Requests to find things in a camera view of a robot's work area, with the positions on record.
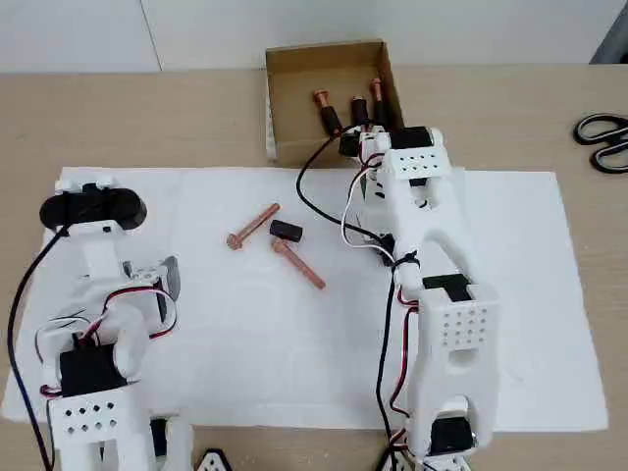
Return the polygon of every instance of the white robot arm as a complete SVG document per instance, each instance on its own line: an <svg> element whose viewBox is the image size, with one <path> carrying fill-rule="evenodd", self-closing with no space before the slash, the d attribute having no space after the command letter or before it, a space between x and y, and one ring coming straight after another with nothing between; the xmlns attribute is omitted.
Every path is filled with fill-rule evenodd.
<svg viewBox="0 0 628 471"><path fill-rule="evenodd" d="M361 160L381 156L365 180L363 227L392 234L394 258L437 244L453 273L426 277L415 264L396 274L418 301L419 348L407 387L408 450L418 460L451 459L486 446L497 411L499 300L476 259L436 129L363 132ZM464 398L464 405L450 406Z"/></svg>
<svg viewBox="0 0 628 471"><path fill-rule="evenodd" d="M134 192L113 182L57 189L42 206L42 222L50 229L74 223L67 241L80 247L86 269L64 310L71 314L47 321L35 337L62 468L191 470L191 426L174 416L155 427L136 380L150 340L177 322L177 261L135 268L120 259L118 242L146 214ZM160 441L166 450L156 449Z"/></svg>

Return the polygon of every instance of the white sheet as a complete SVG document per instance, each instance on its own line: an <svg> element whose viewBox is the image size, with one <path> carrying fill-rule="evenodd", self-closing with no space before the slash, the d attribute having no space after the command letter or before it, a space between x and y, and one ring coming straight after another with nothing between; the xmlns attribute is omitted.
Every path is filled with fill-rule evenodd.
<svg viewBox="0 0 628 471"><path fill-rule="evenodd" d="M389 271L350 250L338 228L294 193L279 169L64 169L64 178L113 174L144 199L148 217L123 247L179 257L183 288L175 333L154 341L142 369L147 404L193 424L365 428L382 426L374 397ZM304 191L338 214L349 170L312 171ZM499 431L607 427L598 362L554 174L466 172L465 206L502 297ZM267 228L233 252L227 233L268 203L305 228L296 248L325 279L318 291L270 249ZM63 305L79 270L63 243L35 276L18 361L43 418L32 333ZM399 367L402 310L393 313L385 392ZM24 420L11 376L2 414Z"/></svg>

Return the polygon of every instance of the white wall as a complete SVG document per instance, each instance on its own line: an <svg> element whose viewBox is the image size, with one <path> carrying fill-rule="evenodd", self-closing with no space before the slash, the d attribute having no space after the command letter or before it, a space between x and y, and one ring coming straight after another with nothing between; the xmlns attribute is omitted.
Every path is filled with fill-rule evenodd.
<svg viewBox="0 0 628 471"><path fill-rule="evenodd" d="M589 63L625 3L379 1L378 32L399 63Z"/></svg>
<svg viewBox="0 0 628 471"><path fill-rule="evenodd" d="M158 70L139 0L0 0L0 73Z"/></svg>
<svg viewBox="0 0 628 471"><path fill-rule="evenodd" d="M382 37L397 63L588 63L625 0L143 0L164 69ZM0 0L1 72L159 70L140 0Z"/></svg>
<svg viewBox="0 0 628 471"><path fill-rule="evenodd" d="M165 69L382 37L398 63L588 63L625 0L143 0Z"/></svg>

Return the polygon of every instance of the bolt head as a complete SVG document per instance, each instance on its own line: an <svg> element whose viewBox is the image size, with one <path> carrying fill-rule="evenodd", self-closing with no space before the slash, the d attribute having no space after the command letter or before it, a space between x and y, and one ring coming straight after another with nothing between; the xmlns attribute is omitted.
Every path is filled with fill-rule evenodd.
<svg viewBox="0 0 628 471"><path fill-rule="evenodd" d="M314 101L318 102L320 101L319 96L322 96L325 100L327 100L327 97L329 96L330 91L326 90L325 88L321 88L319 90L314 90L312 95L314 96Z"/></svg>
<svg viewBox="0 0 628 471"><path fill-rule="evenodd" d="M286 243L278 237L275 237L273 239L272 247L273 247L273 250L276 251L277 253L284 253L286 252L286 249L287 249Z"/></svg>
<svg viewBox="0 0 628 471"><path fill-rule="evenodd" d="M227 237L227 245L232 250L238 250L239 248L242 248L242 241L239 239L237 235L229 234L229 236Z"/></svg>

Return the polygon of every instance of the black cylinder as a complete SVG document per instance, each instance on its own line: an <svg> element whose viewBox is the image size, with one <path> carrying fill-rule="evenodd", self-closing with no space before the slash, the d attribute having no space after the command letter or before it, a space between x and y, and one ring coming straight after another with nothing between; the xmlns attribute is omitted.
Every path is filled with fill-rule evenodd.
<svg viewBox="0 0 628 471"><path fill-rule="evenodd" d="M351 100L351 120L354 126L369 124L369 112L364 98L353 98Z"/></svg>
<svg viewBox="0 0 628 471"><path fill-rule="evenodd" d="M373 121L379 126L386 125L386 108L383 101L373 103Z"/></svg>
<svg viewBox="0 0 628 471"><path fill-rule="evenodd" d="M323 120L323 126L327 134L335 135L342 131L342 124L333 106L321 108L321 119Z"/></svg>

